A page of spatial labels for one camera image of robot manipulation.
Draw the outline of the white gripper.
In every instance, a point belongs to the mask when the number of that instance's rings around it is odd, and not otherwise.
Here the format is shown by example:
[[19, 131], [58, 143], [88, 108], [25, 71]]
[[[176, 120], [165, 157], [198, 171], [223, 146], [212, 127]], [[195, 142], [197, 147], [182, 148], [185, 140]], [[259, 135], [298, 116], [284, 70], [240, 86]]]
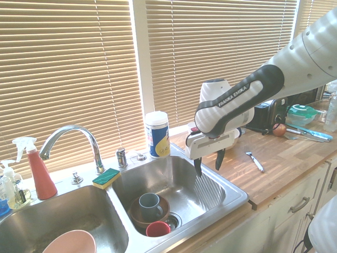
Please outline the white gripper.
[[225, 132], [215, 139], [207, 137], [200, 131], [192, 132], [187, 136], [185, 155], [194, 160], [194, 167], [198, 177], [202, 176], [201, 157], [217, 152], [215, 169], [219, 170], [225, 156], [225, 149], [234, 145], [235, 137], [236, 129]]

